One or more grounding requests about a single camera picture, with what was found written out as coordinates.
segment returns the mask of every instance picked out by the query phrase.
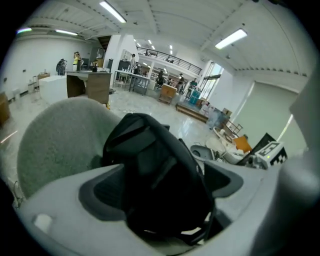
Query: chair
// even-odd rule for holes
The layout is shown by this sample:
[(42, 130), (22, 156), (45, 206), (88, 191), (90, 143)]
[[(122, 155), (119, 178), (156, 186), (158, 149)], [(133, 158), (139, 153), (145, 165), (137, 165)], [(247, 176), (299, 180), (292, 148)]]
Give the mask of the chair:
[(104, 144), (119, 122), (87, 98), (65, 99), (45, 109), (26, 129), (18, 150), (17, 174), (24, 196), (29, 198), (54, 180), (101, 167)]

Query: blue object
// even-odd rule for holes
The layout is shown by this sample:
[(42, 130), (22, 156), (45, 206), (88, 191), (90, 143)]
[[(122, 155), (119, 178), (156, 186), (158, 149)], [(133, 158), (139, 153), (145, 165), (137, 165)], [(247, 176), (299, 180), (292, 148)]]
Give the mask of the blue object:
[(191, 94), (189, 102), (193, 105), (196, 105), (197, 101), (199, 100), (201, 92), (194, 90), (193, 93)]

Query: desk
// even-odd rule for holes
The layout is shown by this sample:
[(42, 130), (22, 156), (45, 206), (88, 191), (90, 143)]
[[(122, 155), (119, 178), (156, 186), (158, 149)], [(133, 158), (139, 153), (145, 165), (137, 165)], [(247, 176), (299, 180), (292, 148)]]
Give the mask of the desk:
[(128, 76), (131, 78), (130, 84), (129, 84), (129, 92), (132, 89), (133, 91), (136, 91), (137, 93), (141, 93), (143, 95), (145, 95), (147, 93), (150, 79), (145, 76), (142, 76), (139, 74), (133, 74), (133, 73), (127, 72), (127, 71), (116, 70), (114, 72), (114, 80), (113, 80), (112, 87), (115, 85), (117, 73), (126, 74), (124, 86), (126, 86), (126, 84), (127, 84)]
[(68, 98), (87, 94), (101, 104), (109, 101), (111, 73), (92, 71), (71, 71), (66, 73), (66, 88)]

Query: white device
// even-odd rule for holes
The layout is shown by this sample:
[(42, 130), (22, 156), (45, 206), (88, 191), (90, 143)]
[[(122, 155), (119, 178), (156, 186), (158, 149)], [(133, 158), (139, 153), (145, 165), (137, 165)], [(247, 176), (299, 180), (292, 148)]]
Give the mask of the white device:
[(255, 155), (266, 169), (274, 165), (282, 164), (288, 159), (284, 143), (279, 141), (270, 142), (256, 152)]

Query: white desk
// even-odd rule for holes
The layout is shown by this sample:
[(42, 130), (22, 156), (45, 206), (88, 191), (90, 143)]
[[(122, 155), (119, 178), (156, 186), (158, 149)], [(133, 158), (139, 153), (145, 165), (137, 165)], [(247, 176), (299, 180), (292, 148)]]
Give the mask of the white desk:
[(130, 84), (129, 84), (129, 92), (131, 91), (131, 89), (134, 91), (134, 87), (138, 84), (135, 83), (135, 81), (133, 81), (132, 83), (132, 78), (135, 78), (135, 79), (141, 79), (141, 80), (144, 80), (144, 86), (142, 87), (140, 84), (139, 86), (137, 86), (138, 88), (138, 91), (140, 89), (143, 90), (143, 93), (142, 94), (146, 94), (147, 93), (147, 89), (148, 89), (148, 86), (149, 86), (149, 82), (150, 82), (150, 78), (147, 78), (145, 76), (142, 76), (142, 75), (139, 75), (139, 74), (133, 74), (131, 72), (127, 72), (127, 71), (121, 71), (121, 70), (116, 70), (114, 72), (114, 79), (113, 79), (113, 85), (112, 87), (115, 85), (115, 82), (117, 80), (117, 73), (122, 73), (122, 74), (126, 74), (126, 77), (125, 77), (125, 82), (124, 82), (124, 86), (126, 86), (127, 84), (127, 80), (128, 80), (128, 76), (131, 78), (131, 81), (130, 81)]

